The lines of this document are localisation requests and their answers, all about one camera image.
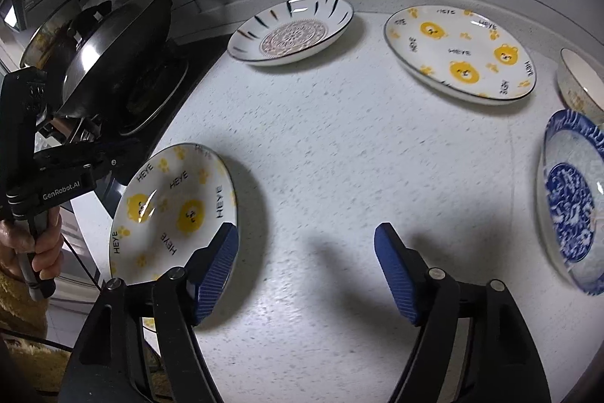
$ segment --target person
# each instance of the person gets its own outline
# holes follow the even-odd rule
[[[59,207],[48,211],[48,226],[34,241],[28,231],[0,221],[0,329],[43,340],[46,338],[48,300],[31,299],[16,253],[35,253],[31,266],[40,272],[41,279],[59,276],[65,241],[61,234]],[[0,340],[0,401],[56,401],[69,352],[51,349],[17,335],[0,332],[0,338],[4,339],[4,343]],[[170,383],[161,359],[148,347],[145,354],[156,401],[170,401]]]

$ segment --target stove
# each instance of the stove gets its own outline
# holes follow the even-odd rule
[[[165,57],[152,72],[143,72],[140,81],[145,82],[129,95],[120,121],[103,128],[102,140],[115,142],[135,137],[145,150],[144,158],[117,168],[97,182],[95,193],[111,217],[126,185],[151,156],[193,89],[226,51],[229,38],[220,36],[171,46],[170,57]]]

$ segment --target blue rubber fingertip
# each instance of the blue rubber fingertip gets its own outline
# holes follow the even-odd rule
[[[415,303],[415,287],[407,268],[400,260],[382,226],[376,229],[374,247],[396,307],[412,324],[416,324],[419,313]]]
[[[225,242],[222,243],[210,268],[208,268],[203,281],[197,286],[196,295],[194,296],[194,299],[196,299],[195,324],[201,323],[204,318],[212,314],[231,273],[238,250],[239,235],[237,228],[232,226],[226,235]]]

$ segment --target black wok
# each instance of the black wok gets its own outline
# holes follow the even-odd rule
[[[65,73],[55,115],[110,118],[144,67],[165,43],[171,0],[134,0],[106,16]]]

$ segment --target gray handle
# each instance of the gray handle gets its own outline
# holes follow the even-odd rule
[[[40,236],[43,231],[48,227],[48,212],[43,212],[34,217],[33,227],[29,226],[29,223],[25,220],[17,220],[15,224],[22,228],[29,230],[34,240]],[[41,301],[47,299],[56,289],[56,285],[53,279],[41,280],[40,273],[34,272],[31,267],[31,260],[34,258],[34,253],[18,253],[17,260],[19,261],[19,267],[23,274],[23,280],[29,287],[29,296],[34,301]]]

